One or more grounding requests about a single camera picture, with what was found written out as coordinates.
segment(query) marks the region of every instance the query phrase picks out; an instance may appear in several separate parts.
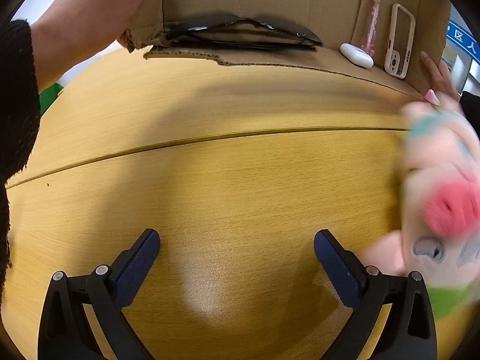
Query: blue clamp pad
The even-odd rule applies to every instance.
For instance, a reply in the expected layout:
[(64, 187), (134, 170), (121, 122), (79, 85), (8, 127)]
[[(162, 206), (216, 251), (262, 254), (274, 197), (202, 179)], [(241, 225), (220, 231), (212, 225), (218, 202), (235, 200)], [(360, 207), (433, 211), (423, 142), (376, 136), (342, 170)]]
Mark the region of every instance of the blue clamp pad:
[(131, 305), (159, 252), (160, 236), (147, 229), (131, 249), (117, 257), (110, 276), (113, 303), (117, 308)]
[(313, 247), (318, 261), (325, 269), (342, 303), (347, 307), (356, 309), (361, 302), (361, 284), (347, 266), (340, 252), (345, 250), (337, 243), (335, 248), (326, 233), (328, 230), (319, 231), (313, 240)]

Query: metal screw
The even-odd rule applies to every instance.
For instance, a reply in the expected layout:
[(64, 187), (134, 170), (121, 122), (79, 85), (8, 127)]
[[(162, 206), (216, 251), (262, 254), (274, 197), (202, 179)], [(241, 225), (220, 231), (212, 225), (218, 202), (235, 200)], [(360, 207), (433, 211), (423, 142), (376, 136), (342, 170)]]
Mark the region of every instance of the metal screw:
[(412, 278), (415, 281), (420, 281), (422, 279), (422, 274), (420, 272), (413, 271), (412, 272)]
[(63, 278), (63, 272), (58, 271), (53, 274), (53, 280), (59, 281), (61, 278)]
[(109, 271), (109, 268), (106, 265), (100, 265), (95, 269), (97, 275), (104, 275)]
[(367, 267), (367, 273), (369, 275), (376, 276), (380, 273), (380, 271), (378, 270), (378, 268), (376, 266), (369, 265)]

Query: black clamp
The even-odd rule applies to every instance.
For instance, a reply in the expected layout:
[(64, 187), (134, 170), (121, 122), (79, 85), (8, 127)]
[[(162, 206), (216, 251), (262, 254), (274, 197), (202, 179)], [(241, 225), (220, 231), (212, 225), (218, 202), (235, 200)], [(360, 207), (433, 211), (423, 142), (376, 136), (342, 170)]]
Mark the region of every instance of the black clamp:
[(422, 275), (382, 274), (343, 249), (328, 230), (314, 238), (318, 261), (342, 303), (353, 309), (350, 319), (321, 360), (355, 360), (377, 321), (382, 305), (392, 304), (370, 360), (436, 360), (434, 316)]
[[(383, 275), (364, 267), (328, 230), (315, 235), (318, 260), (352, 315), (322, 360), (355, 360), (375, 325), (383, 304), (392, 303), (371, 360), (436, 360), (434, 318), (420, 273)], [(105, 360), (83, 304), (91, 304), (118, 360), (154, 360), (122, 314), (148, 274), (160, 250), (160, 237), (145, 230), (111, 267), (99, 265), (90, 275), (56, 272), (40, 321), (38, 360)]]
[(92, 305), (118, 360), (154, 360), (122, 308), (133, 302), (159, 251), (158, 233), (147, 229), (110, 267), (100, 265), (90, 275), (75, 277), (56, 272), (40, 320), (38, 360), (105, 360), (83, 304)]

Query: cardboard box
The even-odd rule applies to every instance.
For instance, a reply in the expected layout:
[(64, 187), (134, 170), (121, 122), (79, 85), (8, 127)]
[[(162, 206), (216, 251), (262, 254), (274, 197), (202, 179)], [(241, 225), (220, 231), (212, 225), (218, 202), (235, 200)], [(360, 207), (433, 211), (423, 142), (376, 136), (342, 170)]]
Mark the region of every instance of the cardboard box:
[[(135, 48), (153, 44), (146, 57), (189, 57), (213, 59), (221, 65), (279, 65), (345, 74), (396, 89), (414, 97), (429, 88), (428, 73), (419, 52), (438, 61), (446, 42), (450, 16), (448, 0), (381, 0), (376, 27), (375, 66), (366, 70), (351, 64), (339, 50), (342, 43), (360, 45), (366, 35), (373, 0), (147, 0), (129, 29)], [(383, 70), (391, 8), (400, 3), (417, 21), (415, 39), (405, 80)], [(272, 16), (288, 19), (313, 31), (324, 47), (310, 51), (253, 52), (238, 50), (191, 50), (164, 48), (162, 33), (170, 23), (191, 16), (231, 13), (240, 17)]]

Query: wrist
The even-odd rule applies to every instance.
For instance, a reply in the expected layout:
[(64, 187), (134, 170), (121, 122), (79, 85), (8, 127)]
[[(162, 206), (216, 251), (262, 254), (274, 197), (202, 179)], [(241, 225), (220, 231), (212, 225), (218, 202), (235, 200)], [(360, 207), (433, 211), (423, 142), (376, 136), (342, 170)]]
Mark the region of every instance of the wrist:
[(32, 48), (38, 91), (54, 84), (77, 62), (72, 42), (56, 23), (41, 17), (31, 26)]

